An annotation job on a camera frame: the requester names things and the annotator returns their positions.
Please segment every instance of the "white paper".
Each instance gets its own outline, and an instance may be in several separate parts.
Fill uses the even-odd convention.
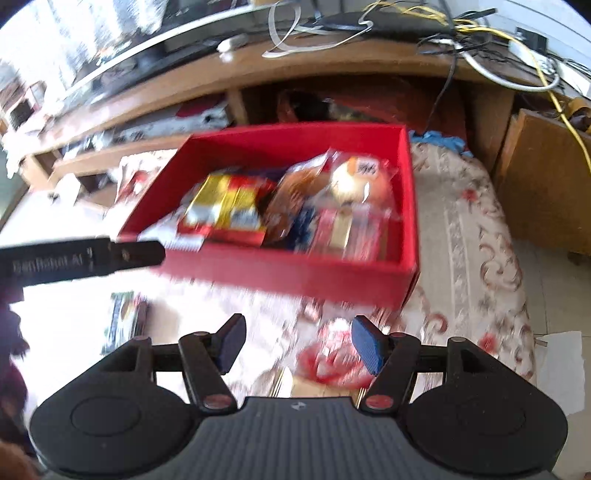
[[[552,333],[540,337],[548,346],[535,346],[538,388],[566,415],[585,408],[585,371],[581,332]]]
[[[73,206],[80,194],[80,187],[82,184],[73,173],[68,173],[57,182],[54,192],[59,196],[59,201],[68,207]]]

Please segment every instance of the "wooden shelf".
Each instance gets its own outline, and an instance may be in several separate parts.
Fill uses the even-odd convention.
[[[71,160],[58,160],[53,164],[53,173],[49,178],[50,185],[57,182],[68,173],[76,176],[101,173],[111,168],[117,168],[121,157],[152,150],[168,150],[179,148],[188,139],[186,135],[170,135],[168,137],[149,138],[122,145],[113,145],[99,151],[90,151],[78,155]]]
[[[222,61],[218,54],[164,73],[107,101],[80,107],[31,141],[29,154],[60,148],[88,134],[114,127],[146,113],[211,93],[227,92],[282,80],[331,74],[391,73],[446,77],[448,56],[417,54],[415,44],[370,39],[311,53],[264,59],[270,43],[246,46]],[[494,71],[517,82],[534,83],[535,77],[509,64],[493,64]],[[465,61],[458,62],[455,78],[488,83]]]

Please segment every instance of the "snack package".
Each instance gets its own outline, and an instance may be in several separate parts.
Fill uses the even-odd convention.
[[[344,318],[327,321],[296,361],[296,375],[330,387],[369,388],[374,379],[353,346],[351,322]]]
[[[260,177],[209,175],[178,223],[178,233],[260,247],[265,238],[257,204],[275,187]]]
[[[133,291],[111,294],[111,323],[105,330],[101,355],[107,355],[136,335],[142,335],[148,303]]]
[[[327,154],[319,155],[290,167],[283,175],[263,216],[266,244],[284,239],[306,199],[327,186],[328,174],[322,175],[326,160]]]
[[[388,218],[383,211],[364,204],[323,209],[308,252],[344,260],[375,261],[388,231]]]
[[[388,162],[368,155],[332,151],[329,154],[329,192],[340,205],[372,205],[393,210],[391,180],[396,173]]]
[[[330,177],[293,221],[287,248],[344,260],[375,261],[395,215],[387,161],[329,151]]]

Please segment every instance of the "red tray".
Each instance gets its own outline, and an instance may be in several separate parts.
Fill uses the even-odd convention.
[[[404,127],[361,123],[302,123],[231,128],[194,135],[144,193],[120,236],[136,236],[178,208],[208,173],[231,166],[288,167],[329,148],[374,155],[398,168],[392,189],[400,218],[389,223],[386,259],[355,263],[330,257],[205,242],[199,252],[167,250],[162,273],[400,309],[418,277],[417,213],[408,134]]]

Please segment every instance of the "screw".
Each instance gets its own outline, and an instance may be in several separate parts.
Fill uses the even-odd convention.
[[[394,399],[387,395],[372,395],[365,399],[365,405],[372,410],[388,410],[394,405]]]
[[[223,410],[232,405],[232,398],[224,394],[208,395],[203,400],[203,405],[209,410]]]

